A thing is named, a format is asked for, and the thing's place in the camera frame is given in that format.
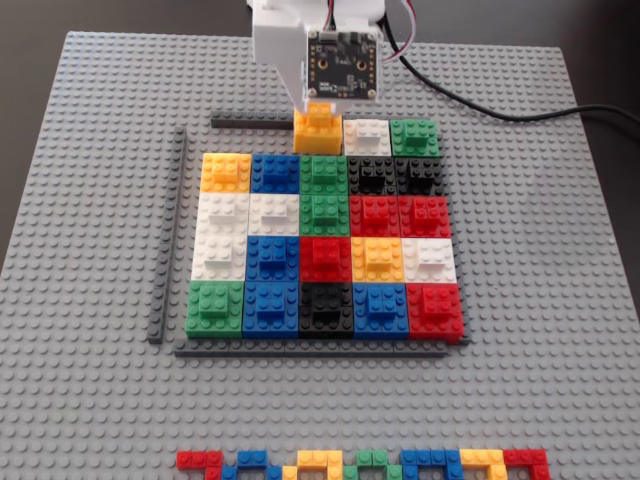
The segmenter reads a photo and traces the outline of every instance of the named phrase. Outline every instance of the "wire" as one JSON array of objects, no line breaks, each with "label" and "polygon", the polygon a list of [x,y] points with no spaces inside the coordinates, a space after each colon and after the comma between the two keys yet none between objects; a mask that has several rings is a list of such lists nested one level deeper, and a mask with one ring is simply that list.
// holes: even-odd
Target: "wire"
[{"label": "wire", "polygon": [[[383,28],[384,31],[386,32],[387,38],[389,39],[389,43],[391,43],[391,47],[393,48],[394,52],[398,52],[400,49],[398,48],[398,44],[396,43],[396,40],[393,37],[393,33],[391,32],[391,26],[389,25],[389,19],[387,18],[386,14],[384,15],[384,17],[382,17],[380,22],[378,22],[378,25],[380,25],[380,27]],[[632,122],[635,122],[638,125],[640,125],[640,117],[638,117],[637,115],[634,115],[628,110],[625,110],[620,107],[616,107],[614,105],[600,105],[600,104],[580,105],[577,107],[567,108],[565,110],[558,110],[555,112],[547,112],[547,113],[541,113],[538,115],[524,115],[524,116],[507,115],[504,113],[495,112],[486,107],[483,107],[482,105],[478,105],[477,103],[474,103],[471,100],[467,100],[466,98],[461,97],[460,95],[453,93],[444,87],[441,87],[440,85],[433,82],[432,80],[429,80],[429,78],[425,77],[418,70],[416,70],[416,68],[413,65],[411,65],[409,60],[406,59],[406,57],[400,56],[399,58],[400,58],[400,62],[402,62],[402,64],[405,67],[407,67],[407,69],[418,80],[420,80],[422,83],[424,83],[428,87],[431,87],[432,89],[442,93],[443,95],[446,95],[447,97],[455,100],[456,102],[463,104],[468,108],[471,108],[472,110],[476,110],[489,117],[497,118],[498,120],[504,120],[507,122],[518,122],[518,123],[538,122],[541,120],[550,120],[552,118],[564,117],[567,115],[572,115],[574,113],[603,111],[603,112],[617,113],[618,115],[621,115],[627,118],[628,120],[631,120]]]},{"label": "wire", "polygon": [[402,6],[407,10],[407,13],[409,14],[409,19],[411,21],[411,32],[409,33],[409,38],[407,39],[405,44],[402,46],[402,48],[398,50],[396,53],[394,53],[393,55],[391,55],[390,57],[385,58],[383,60],[384,63],[391,62],[396,58],[398,58],[399,56],[404,55],[407,52],[407,50],[409,50],[409,47],[415,40],[416,33],[418,31],[416,11],[413,9],[411,0],[401,0],[401,3],[402,3]]},{"label": "wire", "polygon": [[327,1],[329,9],[327,11],[327,19],[324,21],[324,27],[322,27],[323,30],[328,30],[332,22],[335,25],[335,20],[333,19],[333,2],[334,0]]}]

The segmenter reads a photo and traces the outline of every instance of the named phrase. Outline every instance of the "circuit board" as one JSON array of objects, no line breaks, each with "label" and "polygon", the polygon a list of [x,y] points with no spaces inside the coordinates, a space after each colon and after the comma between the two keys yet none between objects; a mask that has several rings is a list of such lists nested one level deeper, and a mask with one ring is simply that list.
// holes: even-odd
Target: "circuit board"
[{"label": "circuit board", "polygon": [[377,47],[370,33],[309,32],[309,97],[375,100]]}]

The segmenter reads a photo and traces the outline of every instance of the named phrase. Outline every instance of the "gray lego baseplate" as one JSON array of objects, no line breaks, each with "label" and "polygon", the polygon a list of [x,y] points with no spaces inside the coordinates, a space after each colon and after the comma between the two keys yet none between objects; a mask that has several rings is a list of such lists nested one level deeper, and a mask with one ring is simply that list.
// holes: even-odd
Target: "gray lego baseplate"
[{"label": "gray lego baseplate", "polygon": [[[557,49],[416,44],[410,57],[498,110],[575,104]],[[253,448],[280,464],[300,448],[349,462],[364,448],[545,448],[555,479],[640,478],[638,322],[580,119],[494,122],[398,64],[385,66],[382,103],[350,114],[438,122],[472,343],[423,359],[172,354],[202,154],[291,149],[289,131],[210,127],[216,110],[290,111],[275,71],[251,58],[246,38],[69,34],[0,284],[0,479],[187,478],[178,449]]]}]

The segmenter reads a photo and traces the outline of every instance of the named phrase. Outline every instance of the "black lego brick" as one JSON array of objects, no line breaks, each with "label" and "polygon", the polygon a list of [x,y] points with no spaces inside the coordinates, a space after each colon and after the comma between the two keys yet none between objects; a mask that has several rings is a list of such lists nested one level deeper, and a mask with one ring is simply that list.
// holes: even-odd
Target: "black lego brick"
[{"label": "black lego brick", "polygon": [[250,130],[293,130],[293,113],[284,112],[211,112],[211,128]]},{"label": "black lego brick", "polygon": [[392,157],[348,157],[349,193],[352,195],[396,195]]},{"label": "black lego brick", "polygon": [[353,292],[350,283],[300,283],[298,337],[353,337]]},{"label": "black lego brick", "polygon": [[445,194],[446,167],[439,158],[395,157],[398,195]]}]

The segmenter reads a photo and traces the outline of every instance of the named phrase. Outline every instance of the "blue lego brick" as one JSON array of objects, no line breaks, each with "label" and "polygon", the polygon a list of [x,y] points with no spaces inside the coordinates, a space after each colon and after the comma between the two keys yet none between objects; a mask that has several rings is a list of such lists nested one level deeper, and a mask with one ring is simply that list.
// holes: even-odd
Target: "blue lego brick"
[{"label": "blue lego brick", "polygon": [[410,465],[417,465],[418,455],[416,454],[416,450],[402,450],[400,452],[400,464],[403,467],[408,467]]},{"label": "blue lego brick", "polygon": [[403,465],[402,466],[402,480],[418,480],[418,466],[417,465]]},{"label": "blue lego brick", "polygon": [[222,480],[237,480],[238,469],[236,467],[222,467],[220,478]]},{"label": "blue lego brick", "polygon": [[282,480],[282,467],[268,467],[267,480]]},{"label": "blue lego brick", "polygon": [[[431,450],[431,465],[434,467],[444,467],[447,464],[447,452],[444,450]],[[460,453],[458,452],[458,463],[460,462]]]},{"label": "blue lego brick", "polygon": [[254,155],[251,163],[252,193],[300,193],[298,155]]},{"label": "blue lego brick", "polygon": [[409,336],[404,284],[354,283],[353,307],[353,338],[403,339]]},{"label": "blue lego brick", "polygon": [[246,282],[243,338],[298,338],[298,283]]},{"label": "blue lego brick", "polygon": [[249,237],[247,241],[247,281],[297,282],[299,264],[299,237]]},{"label": "blue lego brick", "polygon": [[266,450],[241,450],[238,452],[238,470],[249,468],[267,468]]}]

